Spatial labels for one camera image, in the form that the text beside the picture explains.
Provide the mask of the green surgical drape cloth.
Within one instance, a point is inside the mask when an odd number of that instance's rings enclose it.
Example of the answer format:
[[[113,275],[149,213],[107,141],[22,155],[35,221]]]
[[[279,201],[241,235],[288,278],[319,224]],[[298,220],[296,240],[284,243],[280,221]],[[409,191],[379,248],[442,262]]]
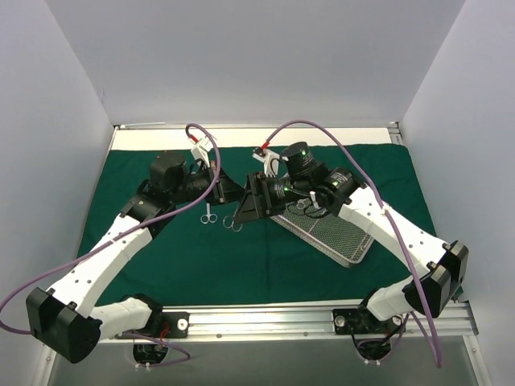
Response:
[[[394,144],[345,146],[385,202],[425,232],[435,228],[410,153]],[[220,149],[222,167],[242,186],[260,170],[251,148]],[[122,207],[149,176],[156,151],[112,150],[101,172],[80,245],[83,256],[106,234]],[[97,306],[145,294],[164,306],[246,305],[362,299],[407,277],[406,267],[373,242],[364,260],[346,269],[273,220],[223,226],[236,204],[214,207],[215,224],[202,224],[205,203],[174,218],[113,279]]]

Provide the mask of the steel surgical scissors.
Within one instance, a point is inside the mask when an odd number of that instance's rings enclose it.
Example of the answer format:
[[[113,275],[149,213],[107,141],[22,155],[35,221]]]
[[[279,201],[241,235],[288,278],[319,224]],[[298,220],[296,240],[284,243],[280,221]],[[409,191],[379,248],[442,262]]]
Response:
[[[225,216],[222,220],[222,224],[226,229],[233,232],[239,232],[242,230],[242,224],[236,223],[232,216]]]

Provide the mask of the steel forceps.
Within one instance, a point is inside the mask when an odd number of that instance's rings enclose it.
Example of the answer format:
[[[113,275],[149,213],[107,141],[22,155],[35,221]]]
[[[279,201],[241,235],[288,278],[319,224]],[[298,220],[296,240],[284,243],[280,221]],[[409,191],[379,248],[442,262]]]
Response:
[[[212,212],[211,204],[206,203],[206,212],[200,217],[200,222],[202,224],[214,224],[217,220],[218,216]]]

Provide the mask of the wire mesh instrument tray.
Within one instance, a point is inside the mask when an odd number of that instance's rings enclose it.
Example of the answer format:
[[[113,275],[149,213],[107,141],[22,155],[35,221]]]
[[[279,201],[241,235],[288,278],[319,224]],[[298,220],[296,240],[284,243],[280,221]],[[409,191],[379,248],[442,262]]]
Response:
[[[345,268],[360,264],[373,243],[368,233],[315,208],[309,199],[287,204],[282,214],[271,219]]]

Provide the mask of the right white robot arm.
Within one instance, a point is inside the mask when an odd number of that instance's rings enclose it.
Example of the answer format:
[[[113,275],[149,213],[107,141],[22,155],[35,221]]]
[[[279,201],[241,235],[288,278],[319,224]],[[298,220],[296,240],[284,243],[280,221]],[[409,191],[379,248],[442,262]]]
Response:
[[[410,271],[407,279],[376,289],[362,301],[357,321],[365,331],[377,331],[386,320],[411,311],[437,318],[462,285],[469,254],[465,244],[447,243],[423,231],[342,167],[325,175],[285,179],[262,172],[249,175],[233,222],[276,216],[300,199],[365,231]]]

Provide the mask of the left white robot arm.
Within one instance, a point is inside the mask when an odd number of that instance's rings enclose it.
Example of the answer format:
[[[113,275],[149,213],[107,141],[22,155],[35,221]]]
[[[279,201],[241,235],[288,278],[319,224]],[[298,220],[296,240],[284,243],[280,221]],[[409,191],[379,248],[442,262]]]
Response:
[[[217,163],[196,160],[187,168],[179,151],[164,151],[150,165],[135,195],[123,207],[92,256],[48,289],[26,299],[31,334],[70,363],[85,359],[104,339],[136,331],[155,337],[164,328],[162,306],[144,294],[98,306],[97,300],[124,266],[173,220],[179,205],[203,197],[210,205],[238,201],[243,187]]]

